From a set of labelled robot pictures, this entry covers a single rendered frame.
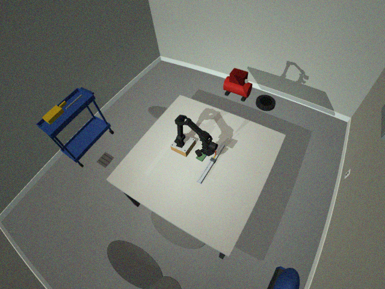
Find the grey slotted metal rail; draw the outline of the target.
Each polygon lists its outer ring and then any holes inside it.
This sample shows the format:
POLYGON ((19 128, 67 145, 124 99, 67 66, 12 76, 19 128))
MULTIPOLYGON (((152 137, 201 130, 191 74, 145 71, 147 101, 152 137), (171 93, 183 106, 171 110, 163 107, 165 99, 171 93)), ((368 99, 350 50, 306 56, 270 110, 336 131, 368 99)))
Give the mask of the grey slotted metal rail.
POLYGON ((206 175, 210 171, 211 167, 215 164, 218 156, 220 155, 220 153, 224 149, 224 147, 225 147, 225 144, 220 143, 219 147, 216 150, 217 151, 216 157, 214 158, 214 156, 215 156, 215 153, 214 153, 213 156, 211 157, 211 159, 209 160, 208 164, 206 165, 206 167, 202 171, 201 175, 197 179, 197 182, 199 182, 199 183, 203 182, 203 180, 205 179, 206 175))

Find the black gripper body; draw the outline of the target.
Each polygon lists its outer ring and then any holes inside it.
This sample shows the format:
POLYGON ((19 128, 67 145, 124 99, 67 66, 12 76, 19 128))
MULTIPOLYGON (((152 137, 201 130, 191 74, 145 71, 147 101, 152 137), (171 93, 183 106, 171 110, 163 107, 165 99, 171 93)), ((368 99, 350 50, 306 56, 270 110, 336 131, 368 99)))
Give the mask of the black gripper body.
POLYGON ((199 150, 199 149, 196 150, 195 153, 197 154, 198 157, 200 157, 200 156, 202 156, 202 153, 206 153, 206 152, 204 152, 204 150, 206 148, 208 148, 208 147, 203 147, 203 145, 202 145, 202 149, 201 150, 199 150))

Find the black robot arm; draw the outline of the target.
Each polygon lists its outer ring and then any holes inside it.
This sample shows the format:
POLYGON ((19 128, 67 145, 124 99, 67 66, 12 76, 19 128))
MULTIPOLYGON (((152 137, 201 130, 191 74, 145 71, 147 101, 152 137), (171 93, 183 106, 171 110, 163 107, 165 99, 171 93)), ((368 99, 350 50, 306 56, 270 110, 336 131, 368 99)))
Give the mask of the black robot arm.
POLYGON ((202 141, 203 147, 208 147, 204 150, 207 156, 214 154, 214 152, 217 150, 218 144, 212 142, 213 138, 210 136, 210 134, 201 130, 190 118, 180 114, 174 121, 177 125, 177 137, 174 141, 177 143, 177 147, 182 148, 184 146, 185 143, 183 140, 185 139, 185 135, 183 134, 183 125, 188 125, 195 133, 199 135, 199 139, 202 141))

